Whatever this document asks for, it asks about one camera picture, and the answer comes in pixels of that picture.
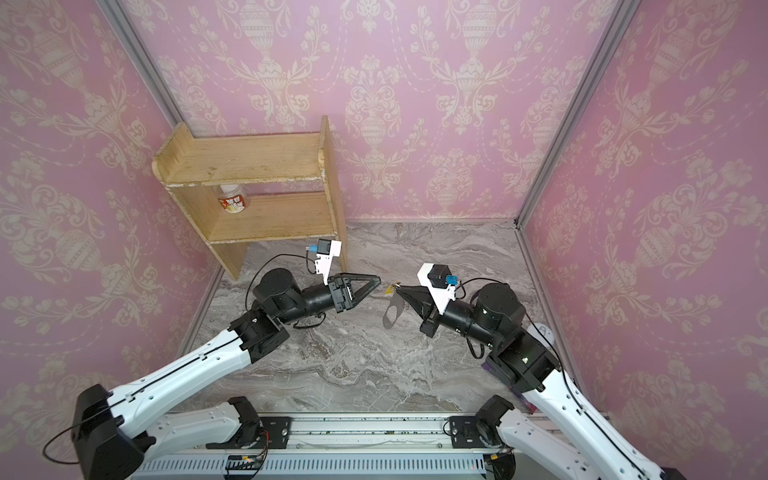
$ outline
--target shelf board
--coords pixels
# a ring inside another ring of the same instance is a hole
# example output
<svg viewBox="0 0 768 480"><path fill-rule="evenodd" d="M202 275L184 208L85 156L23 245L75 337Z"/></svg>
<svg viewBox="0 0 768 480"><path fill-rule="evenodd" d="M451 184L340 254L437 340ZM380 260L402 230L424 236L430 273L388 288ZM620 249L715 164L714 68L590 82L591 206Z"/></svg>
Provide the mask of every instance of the shelf board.
<svg viewBox="0 0 768 480"><path fill-rule="evenodd" d="M166 187L320 180L319 133L189 136L181 148L181 154L167 149L155 157Z"/></svg>
<svg viewBox="0 0 768 480"><path fill-rule="evenodd" d="M309 192L248 197L238 214L220 209L207 239L216 244L334 235L325 192Z"/></svg>

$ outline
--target damask pattern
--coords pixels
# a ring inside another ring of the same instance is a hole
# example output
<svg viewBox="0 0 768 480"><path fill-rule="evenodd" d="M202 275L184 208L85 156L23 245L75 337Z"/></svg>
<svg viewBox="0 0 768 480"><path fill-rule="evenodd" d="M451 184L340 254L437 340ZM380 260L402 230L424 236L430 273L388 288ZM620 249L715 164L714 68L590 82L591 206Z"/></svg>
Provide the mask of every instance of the damask pattern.
<svg viewBox="0 0 768 480"><path fill-rule="evenodd" d="M0 47L0 470L79 478L40 448L80 391L175 357L210 260L151 176L171 128L97 5L2 2ZM185 111L223 128L198 72L165 67ZM66 440L49 453L74 458Z"/></svg>
<svg viewBox="0 0 768 480"><path fill-rule="evenodd" d="M615 0L123 3L194 134L329 115L353 220L515 217Z"/></svg>
<svg viewBox="0 0 768 480"><path fill-rule="evenodd" d="M768 13L643 2L527 235L591 399L688 478L765 478Z"/></svg>

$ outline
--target bottle label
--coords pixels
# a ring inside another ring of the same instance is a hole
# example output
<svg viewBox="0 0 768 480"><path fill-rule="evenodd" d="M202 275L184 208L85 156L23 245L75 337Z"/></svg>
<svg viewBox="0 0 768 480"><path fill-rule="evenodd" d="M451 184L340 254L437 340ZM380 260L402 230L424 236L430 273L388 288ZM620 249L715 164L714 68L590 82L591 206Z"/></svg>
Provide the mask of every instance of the bottle label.
<svg viewBox="0 0 768 480"><path fill-rule="evenodd" d="M219 201L221 202L221 206L231 214L241 212L243 211L243 208L245 208L245 200L242 195L235 195L231 198L220 198Z"/></svg>

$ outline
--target white bottle cap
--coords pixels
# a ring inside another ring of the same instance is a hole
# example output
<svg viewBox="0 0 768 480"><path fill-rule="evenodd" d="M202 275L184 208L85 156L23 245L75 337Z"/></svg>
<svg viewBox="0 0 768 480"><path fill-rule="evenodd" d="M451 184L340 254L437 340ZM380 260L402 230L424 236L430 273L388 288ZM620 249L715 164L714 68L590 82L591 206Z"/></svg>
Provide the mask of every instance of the white bottle cap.
<svg viewBox="0 0 768 480"><path fill-rule="evenodd" d="M237 190L238 188L240 188L240 185L239 184L224 184L224 185L220 185L220 187L221 187L221 191L223 191L225 195L229 195L232 192L234 192L235 190Z"/></svg>

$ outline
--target robotic arm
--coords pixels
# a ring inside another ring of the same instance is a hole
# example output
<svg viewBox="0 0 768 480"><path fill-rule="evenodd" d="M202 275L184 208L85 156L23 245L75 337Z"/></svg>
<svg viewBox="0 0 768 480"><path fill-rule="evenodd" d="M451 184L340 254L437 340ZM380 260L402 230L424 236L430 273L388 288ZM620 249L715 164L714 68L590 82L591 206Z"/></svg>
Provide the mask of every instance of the robotic arm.
<svg viewBox="0 0 768 480"><path fill-rule="evenodd" d="M477 413L483 442L517 448L563 480L684 480L641 454L589 403L559 358L522 328L525 307L508 284L483 286L472 305L455 299L458 279L446 265L425 263L418 278L420 286L396 286L396 292L422 318L419 330L432 338L443 325L488 346L483 366L536 405L578 449L532 425L499 396Z"/></svg>
<svg viewBox="0 0 768 480"><path fill-rule="evenodd" d="M265 273L250 310L200 348L133 382L101 385L77 399L71 439L85 480L122 480L145 461L205 443L241 448L263 431L245 397L213 409L167 411L228 373L242 369L289 338L286 324L357 306L380 283L373 275L340 273L300 290L284 268ZM353 289L353 282L365 282Z"/></svg>

